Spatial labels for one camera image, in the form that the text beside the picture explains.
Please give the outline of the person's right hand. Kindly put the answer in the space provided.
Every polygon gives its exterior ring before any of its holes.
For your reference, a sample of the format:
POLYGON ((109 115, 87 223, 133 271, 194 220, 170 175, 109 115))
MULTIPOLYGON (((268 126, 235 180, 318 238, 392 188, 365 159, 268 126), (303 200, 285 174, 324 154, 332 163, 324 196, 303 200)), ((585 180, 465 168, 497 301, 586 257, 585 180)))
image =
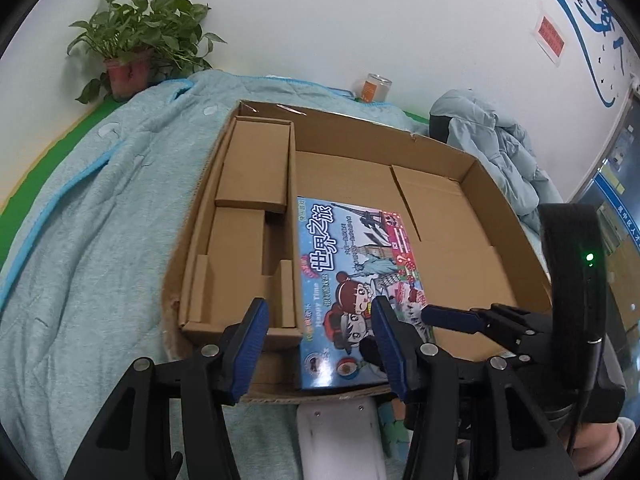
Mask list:
POLYGON ((577 429, 572 463, 581 477, 603 479, 622 456, 636 425, 627 417, 609 424, 582 422, 577 429))

